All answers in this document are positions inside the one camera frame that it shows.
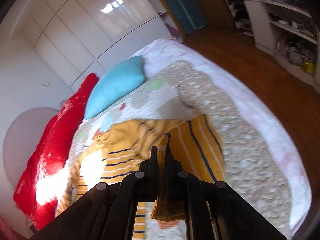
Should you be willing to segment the yellow striped knit sweater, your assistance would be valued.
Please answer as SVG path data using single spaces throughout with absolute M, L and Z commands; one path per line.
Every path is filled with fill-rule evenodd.
M 151 148 L 179 147 L 174 156 L 182 168 L 206 182 L 224 180 L 222 141 L 202 114 L 188 121 L 132 119 L 97 131 L 69 155 L 67 188 L 58 202 L 58 216 L 99 182 L 112 185 L 139 169 Z

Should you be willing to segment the patchwork quilted bedspread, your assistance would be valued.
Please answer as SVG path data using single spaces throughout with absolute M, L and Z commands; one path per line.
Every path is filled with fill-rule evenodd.
M 265 139 L 211 78 L 187 61 L 169 64 L 98 115 L 86 118 L 69 152 L 69 207 L 98 182 L 138 170 L 169 133 L 174 157 L 200 180 L 225 179 L 286 238 L 291 193 Z

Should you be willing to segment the red floral pillow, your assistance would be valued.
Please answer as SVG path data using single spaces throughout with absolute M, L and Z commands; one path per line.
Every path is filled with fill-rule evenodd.
M 78 91 L 65 101 L 44 129 L 14 191 L 13 200 L 36 230 L 55 218 L 58 195 L 63 193 L 68 172 L 64 166 L 76 130 L 81 124 L 89 95 L 99 78 L 89 74 Z

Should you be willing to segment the teal knit cushion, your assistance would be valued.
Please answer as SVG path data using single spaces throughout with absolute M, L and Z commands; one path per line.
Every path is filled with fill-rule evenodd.
M 145 81 L 144 60 L 141 55 L 131 57 L 110 69 L 91 91 L 84 119 L 103 112 L 120 98 L 129 94 Z

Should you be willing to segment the white round headboard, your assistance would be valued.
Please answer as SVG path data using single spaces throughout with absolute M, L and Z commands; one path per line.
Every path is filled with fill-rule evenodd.
M 57 113 L 58 110 L 53 108 L 32 108 L 10 124 L 3 141 L 3 164 L 12 187 L 16 187 L 45 127 Z

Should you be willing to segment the white glossy wardrobe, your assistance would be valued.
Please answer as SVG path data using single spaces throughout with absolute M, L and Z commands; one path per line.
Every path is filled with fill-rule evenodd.
M 22 36 L 70 87 L 171 33 L 149 0 L 7 0 L 1 40 Z

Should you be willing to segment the wooden door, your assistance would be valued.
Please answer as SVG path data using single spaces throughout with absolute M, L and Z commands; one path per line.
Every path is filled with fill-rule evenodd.
M 164 0 L 184 33 L 205 26 L 235 31 L 231 11 L 225 0 Z

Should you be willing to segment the white bookshelf unit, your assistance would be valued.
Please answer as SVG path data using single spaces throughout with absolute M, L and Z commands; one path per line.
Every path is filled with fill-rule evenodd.
M 319 30 L 311 15 L 276 0 L 243 0 L 255 46 L 319 91 Z

